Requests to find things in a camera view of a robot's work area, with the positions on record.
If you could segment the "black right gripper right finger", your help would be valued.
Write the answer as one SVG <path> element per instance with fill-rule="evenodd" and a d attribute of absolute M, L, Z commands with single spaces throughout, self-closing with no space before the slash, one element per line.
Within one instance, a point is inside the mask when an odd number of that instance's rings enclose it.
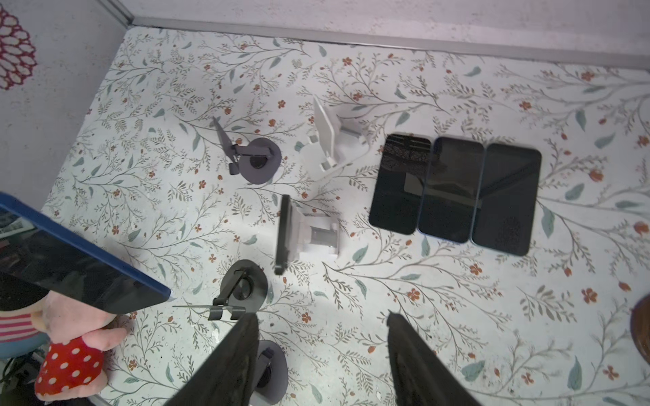
<path fill-rule="evenodd" d="M 404 316 L 390 314 L 387 325 L 396 404 L 479 405 Z"/>

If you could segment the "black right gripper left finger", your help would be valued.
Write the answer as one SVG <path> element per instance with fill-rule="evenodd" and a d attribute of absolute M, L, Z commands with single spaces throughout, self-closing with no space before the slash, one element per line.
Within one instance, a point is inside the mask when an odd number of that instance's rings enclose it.
<path fill-rule="evenodd" d="M 245 314 L 168 405 L 247 405 L 259 345 L 257 316 Z"/>

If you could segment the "blue-edged black phone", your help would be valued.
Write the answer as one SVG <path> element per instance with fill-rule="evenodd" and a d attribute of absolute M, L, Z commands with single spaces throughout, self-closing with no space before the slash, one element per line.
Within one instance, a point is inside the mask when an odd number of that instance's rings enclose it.
<path fill-rule="evenodd" d="M 455 243 L 470 239 L 483 152 L 483 144 L 473 140 L 435 140 L 417 225 L 421 233 Z"/>

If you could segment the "teal-edged black phone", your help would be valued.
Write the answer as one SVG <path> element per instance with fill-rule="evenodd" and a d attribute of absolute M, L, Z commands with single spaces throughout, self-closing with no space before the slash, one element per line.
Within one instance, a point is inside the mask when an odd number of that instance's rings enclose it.
<path fill-rule="evenodd" d="M 515 145 L 487 146 L 472 242 L 524 256 L 530 250 L 542 154 Z"/>

